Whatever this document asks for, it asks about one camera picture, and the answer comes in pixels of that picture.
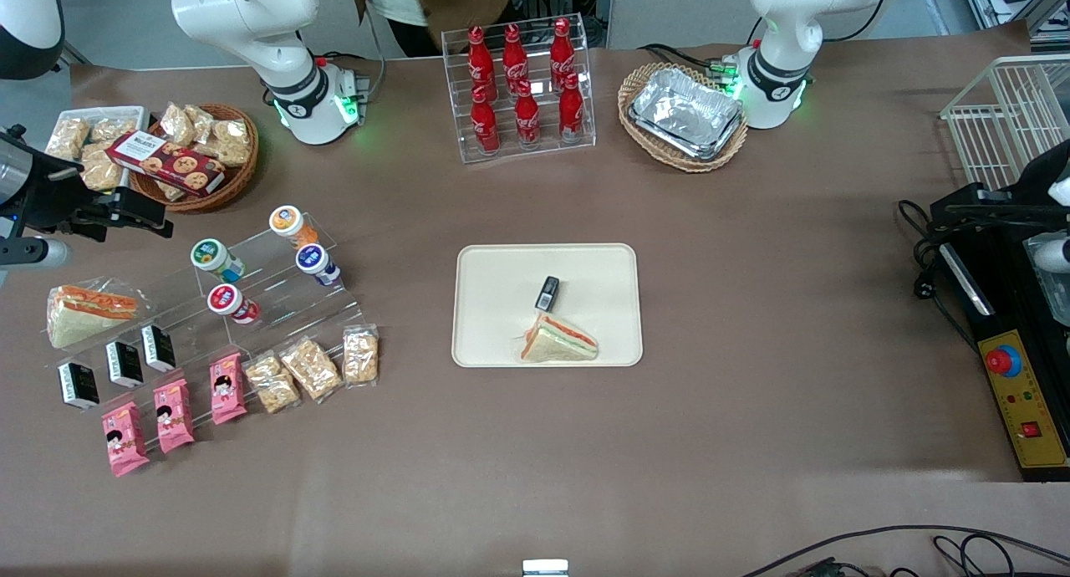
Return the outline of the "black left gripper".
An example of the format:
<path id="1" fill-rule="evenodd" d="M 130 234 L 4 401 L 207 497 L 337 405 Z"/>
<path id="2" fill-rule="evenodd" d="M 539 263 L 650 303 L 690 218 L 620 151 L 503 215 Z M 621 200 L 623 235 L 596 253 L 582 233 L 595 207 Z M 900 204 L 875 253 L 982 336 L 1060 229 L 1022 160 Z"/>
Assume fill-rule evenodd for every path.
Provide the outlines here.
<path id="1" fill-rule="evenodd" d="M 1067 229 L 1069 139 L 1027 163 L 1007 191 L 959 189 L 931 204 L 932 229 L 1043 225 Z"/>

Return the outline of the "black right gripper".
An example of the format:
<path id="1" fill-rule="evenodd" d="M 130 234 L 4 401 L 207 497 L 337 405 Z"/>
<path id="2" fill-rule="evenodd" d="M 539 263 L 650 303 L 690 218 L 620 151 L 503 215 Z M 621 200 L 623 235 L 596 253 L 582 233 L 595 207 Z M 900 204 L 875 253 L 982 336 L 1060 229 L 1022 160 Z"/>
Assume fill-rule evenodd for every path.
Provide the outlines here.
<path id="1" fill-rule="evenodd" d="M 26 229 L 61 232 L 103 242 L 110 229 L 129 227 L 164 239 L 175 225 L 166 207 L 134 189 L 120 189 L 120 214 L 112 197 L 89 189 L 81 169 L 68 161 L 49 160 L 22 142 L 3 142 L 3 233 L 22 237 Z"/>

